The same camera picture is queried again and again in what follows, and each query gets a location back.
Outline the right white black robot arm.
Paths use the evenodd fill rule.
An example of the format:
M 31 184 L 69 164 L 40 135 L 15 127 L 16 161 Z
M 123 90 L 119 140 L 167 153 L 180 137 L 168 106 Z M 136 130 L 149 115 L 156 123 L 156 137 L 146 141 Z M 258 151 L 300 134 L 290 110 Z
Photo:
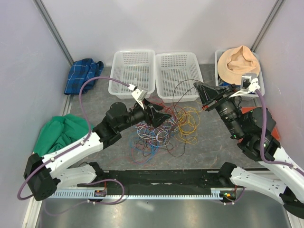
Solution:
M 211 86 L 194 83 L 206 111 L 216 110 L 238 147 L 250 159 L 269 169 L 278 181 L 251 174 L 235 164 L 226 162 L 218 172 L 223 187 L 240 186 L 264 194 L 283 205 L 298 218 L 304 217 L 304 170 L 291 159 L 280 142 L 271 135 L 276 122 L 268 111 L 259 90 L 261 107 L 243 113 L 234 98 L 240 91 L 235 84 Z

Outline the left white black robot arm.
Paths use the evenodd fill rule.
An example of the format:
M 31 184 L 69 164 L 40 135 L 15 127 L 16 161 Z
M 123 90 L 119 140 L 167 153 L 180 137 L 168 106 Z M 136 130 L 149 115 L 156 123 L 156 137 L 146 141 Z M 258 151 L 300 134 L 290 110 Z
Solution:
M 86 156 L 99 152 L 121 139 L 121 132 L 140 122 L 157 128 L 171 114 L 162 112 L 163 107 L 144 99 L 143 105 L 136 103 L 127 109 L 122 102 L 112 104 L 103 120 L 76 142 L 51 154 L 29 156 L 25 171 L 25 184 L 31 196 L 42 201 L 62 187 L 78 184 L 92 184 L 99 187 L 104 182 L 104 175 L 91 165 L 84 168 L 70 168 L 71 165 Z

